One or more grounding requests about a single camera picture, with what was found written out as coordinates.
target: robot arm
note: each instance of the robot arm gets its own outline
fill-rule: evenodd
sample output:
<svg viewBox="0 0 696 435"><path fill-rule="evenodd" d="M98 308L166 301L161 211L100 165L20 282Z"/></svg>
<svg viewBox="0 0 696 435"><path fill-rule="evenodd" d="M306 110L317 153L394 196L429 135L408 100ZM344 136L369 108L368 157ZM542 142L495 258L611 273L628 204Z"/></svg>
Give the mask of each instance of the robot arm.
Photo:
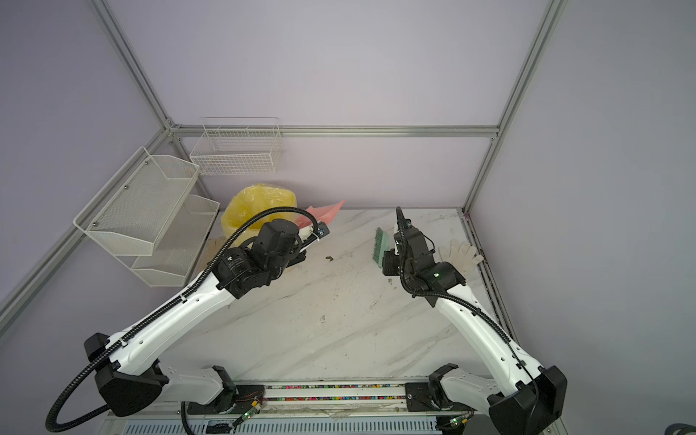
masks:
<svg viewBox="0 0 696 435"><path fill-rule="evenodd" d="M254 216L243 227L274 212L311 216L304 210L278 207ZM90 365L56 400L46 419L47 429L61 432L108 409L117 416L129 416L156 401L195 402L204 405L206 413L228 411L237 389L223 367L182 370L160 367L157 358L216 310L255 287L269 285L287 267L303 261L306 248L329 233L325 224L313 216L310 220L312 229L305 234L292 222L276 219L239 247L231 247L233 236L191 284L144 319L111 336L95 334L87 339ZM484 379L453 364L441 367L430 377L433 409L447 410L452 402L459 402L489 414L502 435L538 434L560 416L565 376L556 367L544 368L515 343L480 307L451 264L435 263L434 250L427 248L425 236L404 219L400 208L397 221L397 248L385 254L384 274L399 276L407 292L425 297L445 315L493 375L492 380ZM71 422L57 423L67 398L92 371L96 371L106 406Z"/></svg>
<svg viewBox="0 0 696 435"><path fill-rule="evenodd" d="M305 239L310 236L309 228ZM329 229L319 223L317 233L323 237ZM142 320L109 337L103 334L90 337L85 342L89 356L101 354L110 343L121 343L109 356L109 363L97 368L95 376L97 388L109 408L117 416L129 416L153 402L167 401L210 405L215 413L227 411L234 402L235 385L224 368L160 367L158 358L201 320L252 288L269 285L288 266L303 261L305 250L318 236L308 243L303 243L302 236L292 222L276 219L265 223L257 237L225 250L219 263L194 292L188 290L204 272L145 316L147 319L163 307L172 306L128 340L123 337Z"/></svg>
<svg viewBox="0 0 696 435"><path fill-rule="evenodd" d="M423 296L467 339L493 375L477 377L448 364L429 377L434 410L466 404L491 416L502 435L534 435L560 417L567 380L545 368L484 310L464 277L447 262L436 263L426 237L397 208L396 249L385 253L383 273L399 276L413 297Z"/></svg>

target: wall-mounted basket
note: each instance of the wall-mounted basket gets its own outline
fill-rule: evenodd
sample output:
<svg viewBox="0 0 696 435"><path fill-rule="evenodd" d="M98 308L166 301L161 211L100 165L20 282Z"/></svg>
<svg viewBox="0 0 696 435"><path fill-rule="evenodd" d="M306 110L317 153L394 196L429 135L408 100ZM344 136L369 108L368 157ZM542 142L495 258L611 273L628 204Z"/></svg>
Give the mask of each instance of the wall-mounted basket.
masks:
<svg viewBox="0 0 696 435"><path fill-rule="evenodd" d="M137 257L129 268L150 287L186 285L219 207L216 201L189 195L155 252Z"/></svg>
<svg viewBox="0 0 696 435"><path fill-rule="evenodd" d="M283 155L277 118L201 118L191 152L203 175L275 173Z"/></svg>
<svg viewBox="0 0 696 435"><path fill-rule="evenodd" d="M220 206L189 194L199 172L140 148L73 223L150 287L183 286Z"/></svg>
<svg viewBox="0 0 696 435"><path fill-rule="evenodd" d="M90 222L79 221L84 210L73 221L112 255L152 255L198 179L190 161L145 148L134 157L140 165L106 206Z"/></svg>

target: pink paper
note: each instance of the pink paper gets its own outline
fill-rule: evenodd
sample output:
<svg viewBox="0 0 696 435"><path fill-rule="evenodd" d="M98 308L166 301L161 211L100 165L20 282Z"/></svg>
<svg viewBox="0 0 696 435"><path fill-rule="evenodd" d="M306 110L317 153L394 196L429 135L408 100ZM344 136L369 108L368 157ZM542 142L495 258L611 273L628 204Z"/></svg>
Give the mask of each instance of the pink paper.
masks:
<svg viewBox="0 0 696 435"><path fill-rule="evenodd" d="M314 216L317 221L324 222L326 225L330 224L333 218L336 217L336 214L338 214L338 210L343 207L343 204L346 202L346 200L341 201L338 204L334 205L327 205L326 207L319 207L319 208L314 208L310 206L307 211ZM304 216L300 216L299 218L295 219L295 223L297 226L300 228L305 228L306 226L309 226L312 221L309 220L309 218L306 218Z"/></svg>

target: yellow plastic bag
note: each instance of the yellow plastic bag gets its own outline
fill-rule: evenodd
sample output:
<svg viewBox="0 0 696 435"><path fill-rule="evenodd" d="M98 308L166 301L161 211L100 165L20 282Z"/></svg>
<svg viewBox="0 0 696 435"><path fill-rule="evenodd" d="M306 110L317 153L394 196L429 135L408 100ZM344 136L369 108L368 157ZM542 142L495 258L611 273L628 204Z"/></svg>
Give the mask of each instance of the yellow plastic bag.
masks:
<svg viewBox="0 0 696 435"><path fill-rule="evenodd" d="M239 192L227 206L222 215L222 231L225 237L231 236L237 229L247 222L252 216L272 207L297 207L297 198L292 191L270 184L254 184ZM244 231L233 246L239 246L249 237L258 236L261 226L274 219L287 219L293 222L294 213L274 213L255 222L247 231Z"/></svg>

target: table surface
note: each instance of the table surface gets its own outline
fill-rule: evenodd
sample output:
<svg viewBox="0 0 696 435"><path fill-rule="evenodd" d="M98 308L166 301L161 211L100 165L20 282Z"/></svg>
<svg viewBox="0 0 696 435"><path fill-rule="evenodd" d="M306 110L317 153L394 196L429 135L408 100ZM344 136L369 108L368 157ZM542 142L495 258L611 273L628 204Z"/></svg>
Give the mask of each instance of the table surface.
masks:
<svg viewBox="0 0 696 435"><path fill-rule="evenodd" d="M466 240L456 209L404 215L437 246ZM340 211L307 260L204 319L161 355L162 363L222 365L236 380L402 379L446 363L490 376L444 316L372 260L375 230L393 228L395 219L394 209ZM219 235L218 219L211 237ZM492 314L478 271L467 281Z"/></svg>

